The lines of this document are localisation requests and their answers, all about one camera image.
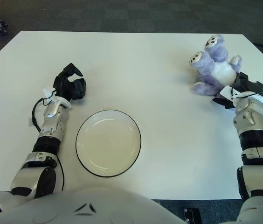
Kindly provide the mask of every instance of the stuffed animal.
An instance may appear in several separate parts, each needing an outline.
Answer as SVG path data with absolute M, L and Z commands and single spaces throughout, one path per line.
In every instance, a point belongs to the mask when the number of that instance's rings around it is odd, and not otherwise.
M 199 51 L 190 59 L 189 64 L 198 70 L 198 82 L 193 90 L 201 95 L 214 96 L 226 86 L 232 85 L 242 64 L 240 56 L 227 62 L 228 52 L 224 47 L 221 34 L 212 36 L 205 44 L 205 52 Z

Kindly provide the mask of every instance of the tabletop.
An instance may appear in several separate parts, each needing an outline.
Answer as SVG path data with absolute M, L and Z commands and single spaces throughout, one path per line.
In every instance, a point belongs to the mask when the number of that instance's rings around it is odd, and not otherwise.
M 21 31 L 0 51 L 0 190 L 10 190 L 36 142 L 28 120 L 42 89 L 73 63 L 87 90 L 72 101 L 59 151 L 65 189 L 108 186 L 152 199 L 240 198 L 235 114 L 191 91 L 196 71 L 188 60 L 210 36 Z M 223 36 L 229 58 L 240 55 L 241 71 L 263 83 L 263 54 L 243 35 Z M 44 109 L 36 111 L 40 124 Z M 109 109 L 134 119 L 142 145 L 129 170 L 103 178 L 80 164 L 75 139 L 89 116 Z

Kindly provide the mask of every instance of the person's foot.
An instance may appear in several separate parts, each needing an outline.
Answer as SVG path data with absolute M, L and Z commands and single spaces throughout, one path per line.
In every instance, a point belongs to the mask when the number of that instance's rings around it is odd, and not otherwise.
M 7 34 L 7 24 L 0 20 L 0 34 Z

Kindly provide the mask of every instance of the plush toy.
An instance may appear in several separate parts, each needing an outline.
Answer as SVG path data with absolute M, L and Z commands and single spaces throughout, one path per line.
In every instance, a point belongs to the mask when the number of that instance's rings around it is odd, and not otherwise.
M 199 51 L 189 64 L 198 70 L 198 82 L 194 84 L 196 93 L 206 96 L 218 95 L 226 86 L 232 85 L 242 64 L 240 56 L 227 62 L 228 52 L 221 34 L 212 36 L 205 44 L 205 52 Z

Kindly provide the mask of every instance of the ceramic plate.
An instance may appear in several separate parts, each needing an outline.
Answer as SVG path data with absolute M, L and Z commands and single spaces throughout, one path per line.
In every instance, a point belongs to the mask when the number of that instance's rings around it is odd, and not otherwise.
M 137 159 L 141 135 L 127 114 L 106 110 L 89 117 L 76 137 L 76 154 L 92 174 L 112 177 L 128 170 Z

